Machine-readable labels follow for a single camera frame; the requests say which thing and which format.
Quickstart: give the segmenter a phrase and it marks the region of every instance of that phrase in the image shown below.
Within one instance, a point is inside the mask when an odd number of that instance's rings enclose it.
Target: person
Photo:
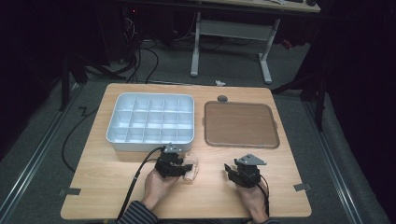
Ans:
[[[145,182],[145,196],[142,201],[133,201],[130,203],[124,214],[117,221],[118,224],[154,224],[158,223],[159,219],[152,210],[155,206],[166,196],[169,189],[180,179],[180,176],[168,176],[163,178],[160,173],[154,168],[146,177]],[[263,182],[260,183],[263,189],[267,187]],[[266,213],[266,204],[264,202],[264,195],[259,187],[250,189],[236,185],[236,188],[241,196],[242,204],[249,211],[254,223],[262,224],[276,224],[276,220],[271,220]]]

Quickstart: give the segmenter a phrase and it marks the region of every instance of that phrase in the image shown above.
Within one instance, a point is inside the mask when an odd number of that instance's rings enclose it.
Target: white storage box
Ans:
[[[168,144],[189,151],[194,101],[185,94],[125,92],[117,99],[106,138],[122,151],[151,151]]]

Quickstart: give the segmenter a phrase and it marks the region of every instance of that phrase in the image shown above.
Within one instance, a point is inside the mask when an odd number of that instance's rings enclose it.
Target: desk top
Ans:
[[[132,178],[148,155],[147,152],[115,150],[106,140],[106,129],[117,97],[127,91],[185,93],[195,102],[195,136],[190,153],[198,158],[199,173],[192,182],[182,178],[169,195],[157,206],[154,213],[160,218],[232,218],[248,217],[240,203],[232,181],[224,171],[224,163],[233,165],[233,159],[248,153],[266,161],[259,166],[270,187],[272,217],[308,217],[311,207],[303,190],[299,172],[290,145],[276,110],[272,93],[265,88],[171,86],[150,84],[110,84],[92,125],[86,146],[70,188],[81,189],[79,195],[67,195],[61,216],[65,219],[116,218],[125,199]],[[204,105],[226,95],[229,102],[266,104],[272,109],[277,124],[280,145],[278,148],[212,147],[205,142],[203,123]],[[131,200],[144,195],[146,175],[154,167],[148,162],[136,182]]]
[[[318,4],[313,7],[309,6],[304,0],[302,3],[286,2],[285,5],[271,2],[269,0],[200,0],[201,2],[217,3],[217,4],[229,4],[243,7],[264,7],[271,9],[298,11],[298,12],[320,12]]]

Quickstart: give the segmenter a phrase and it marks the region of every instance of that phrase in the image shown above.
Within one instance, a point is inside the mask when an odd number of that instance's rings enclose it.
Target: brown lid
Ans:
[[[216,147],[279,147],[271,108],[262,104],[207,102],[205,140]]]

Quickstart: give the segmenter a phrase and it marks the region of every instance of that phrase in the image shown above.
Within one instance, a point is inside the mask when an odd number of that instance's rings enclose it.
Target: hand-mounted device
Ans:
[[[234,159],[236,171],[232,170],[229,165],[224,163],[225,171],[228,173],[228,178],[235,184],[244,188],[253,188],[261,181],[260,170],[257,165],[266,165],[265,161],[247,154],[246,156]]]
[[[155,163],[155,169],[163,178],[167,176],[181,176],[192,169],[192,164],[182,166],[183,159],[178,157],[179,149],[169,144],[161,149],[161,155]]]

